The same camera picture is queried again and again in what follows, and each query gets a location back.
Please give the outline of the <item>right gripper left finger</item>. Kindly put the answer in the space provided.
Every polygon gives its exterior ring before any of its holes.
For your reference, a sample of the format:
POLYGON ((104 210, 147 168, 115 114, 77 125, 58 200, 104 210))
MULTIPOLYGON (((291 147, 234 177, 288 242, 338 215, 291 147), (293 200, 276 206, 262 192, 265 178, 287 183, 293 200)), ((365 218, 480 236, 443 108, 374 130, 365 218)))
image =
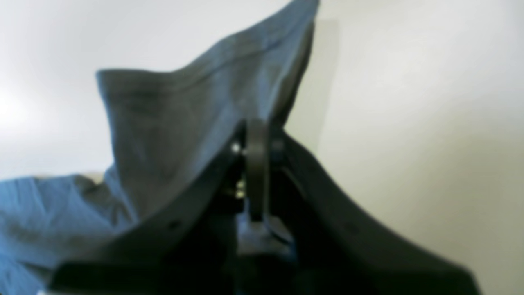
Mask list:
POLYGON ((242 123, 197 179, 154 216, 61 263, 53 295, 193 295, 228 289, 237 217, 262 220, 262 123, 242 123))

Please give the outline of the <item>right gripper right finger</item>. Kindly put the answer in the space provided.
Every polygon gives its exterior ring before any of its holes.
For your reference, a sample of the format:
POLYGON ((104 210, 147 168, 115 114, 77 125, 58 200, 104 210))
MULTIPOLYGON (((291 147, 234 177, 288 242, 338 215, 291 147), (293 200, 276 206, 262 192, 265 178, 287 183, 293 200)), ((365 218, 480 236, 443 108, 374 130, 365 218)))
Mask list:
POLYGON ((307 295, 479 295, 474 276, 370 216, 281 127, 267 127, 268 211, 289 229, 307 295))

